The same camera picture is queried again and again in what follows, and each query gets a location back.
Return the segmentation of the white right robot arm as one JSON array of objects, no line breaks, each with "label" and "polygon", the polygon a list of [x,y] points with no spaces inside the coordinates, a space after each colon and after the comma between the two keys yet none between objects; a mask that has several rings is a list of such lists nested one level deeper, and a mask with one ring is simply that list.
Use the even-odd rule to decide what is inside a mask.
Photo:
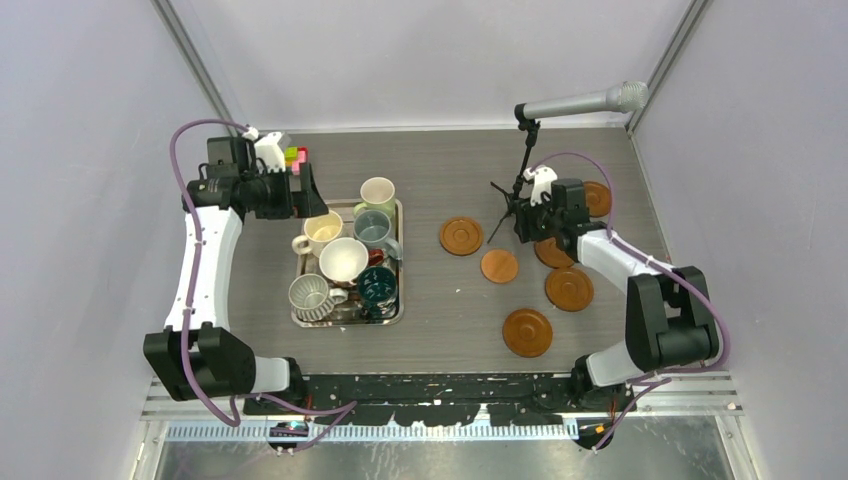
[{"label": "white right robot arm", "polygon": [[621,387],[653,374],[695,373],[721,366],[730,344],[711,304],[703,272],[648,256],[592,217],[578,179],[527,173],[505,196],[520,241],[554,240],[573,261],[601,274],[625,295],[624,338],[580,357],[568,391],[596,410]]}]

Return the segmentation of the silver microphone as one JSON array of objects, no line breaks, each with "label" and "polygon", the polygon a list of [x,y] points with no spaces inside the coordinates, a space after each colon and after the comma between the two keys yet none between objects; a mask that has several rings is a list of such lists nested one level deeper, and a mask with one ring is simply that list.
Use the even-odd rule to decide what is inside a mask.
[{"label": "silver microphone", "polygon": [[644,108],[649,99],[644,82],[626,81],[606,90],[582,95],[517,104],[514,115],[519,121],[541,120],[599,112],[630,113]]}]

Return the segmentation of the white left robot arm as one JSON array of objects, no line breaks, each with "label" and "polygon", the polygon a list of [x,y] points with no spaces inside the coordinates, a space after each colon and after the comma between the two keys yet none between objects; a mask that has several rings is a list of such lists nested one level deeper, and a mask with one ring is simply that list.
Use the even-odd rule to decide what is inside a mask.
[{"label": "white left robot arm", "polygon": [[280,412],[307,398],[296,361],[264,358],[230,331],[231,270],[245,218],[284,220],[327,213],[306,161],[289,164],[282,132],[216,137],[207,162],[187,184],[186,244],[175,300],[162,331],[146,335],[143,354],[176,401],[268,393]]}]

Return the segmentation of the silver metal tray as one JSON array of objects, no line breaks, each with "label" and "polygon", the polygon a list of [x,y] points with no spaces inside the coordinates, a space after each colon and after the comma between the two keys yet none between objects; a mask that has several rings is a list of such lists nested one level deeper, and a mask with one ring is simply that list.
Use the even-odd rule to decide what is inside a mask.
[{"label": "silver metal tray", "polygon": [[[348,235],[353,233],[354,215],[353,210],[355,205],[360,203],[357,199],[328,199],[325,200],[326,205],[330,210],[336,211],[343,219],[345,232]],[[400,200],[396,200],[395,215],[392,219],[392,238],[394,238],[401,247],[404,247],[404,209]],[[360,325],[391,325],[400,320],[404,312],[404,269],[401,260],[396,260],[390,256],[386,257],[380,264],[381,266],[390,268],[395,274],[398,294],[396,300],[389,306],[388,310],[377,314],[376,307],[366,309],[358,295],[356,287],[347,288],[350,293],[349,299],[346,302],[340,303],[323,319],[319,321],[305,321],[299,319],[294,311],[290,313],[291,321],[301,328],[335,328],[335,327],[353,327]],[[303,274],[320,274],[318,259],[312,254],[297,255],[297,264],[295,276]]]}]

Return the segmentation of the cream mug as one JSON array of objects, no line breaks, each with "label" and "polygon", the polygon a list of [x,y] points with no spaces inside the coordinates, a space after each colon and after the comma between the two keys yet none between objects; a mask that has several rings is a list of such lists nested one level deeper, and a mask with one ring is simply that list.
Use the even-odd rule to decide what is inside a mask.
[{"label": "cream mug", "polygon": [[302,233],[291,242],[297,255],[312,255],[318,258],[324,248],[342,235],[344,222],[335,211],[308,218],[303,222]]}]

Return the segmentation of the light wooden coaster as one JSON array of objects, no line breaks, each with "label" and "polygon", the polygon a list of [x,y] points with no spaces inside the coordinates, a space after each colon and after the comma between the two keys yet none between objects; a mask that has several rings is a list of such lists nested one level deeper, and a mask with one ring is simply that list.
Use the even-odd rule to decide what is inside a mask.
[{"label": "light wooden coaster", "polygon": [[506,284],[519,273],[519,262],[508,250],[493,249],[483,255],[480,262],[482,275],[490,282]]}]

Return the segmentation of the brown ridged wooden coaster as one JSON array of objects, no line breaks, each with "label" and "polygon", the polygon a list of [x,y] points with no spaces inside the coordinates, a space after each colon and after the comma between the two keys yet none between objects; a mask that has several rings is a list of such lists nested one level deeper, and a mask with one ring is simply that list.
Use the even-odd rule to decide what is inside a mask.
[{"label": "brown ridged wooden coaster", "polygon": [[552,269],[569,268],[575,264],[575,261],[558,247],[555,237],[535,242],[534,253],[542,264]]},{"label": "brown ridged wooden coaster", "polygon": [[594,299],[594,285],[589,276],[574,267],[551,271],[545,280],[548,300],[567,312],[586,309]]},{"label": "brown ridged wooden coaster", "polygon": [[610,189],[599,182],[584,181],[586,206],[592,218],[607,216],[612,209],[612,194]]},{"label": "brown ridged wooden coaster", "polygon": [[453,217],[445,221],[439,231],[442,248],[456,256],[475,253],[483,243],[481,225],[470,217]]},{"label": "brown ridged wooden coaster", "polygon": [[514,354],[535,358],[543,355],[553,341],[553,328],[541,312],[523,308],[511,312],[502,325],[502,338]]}]

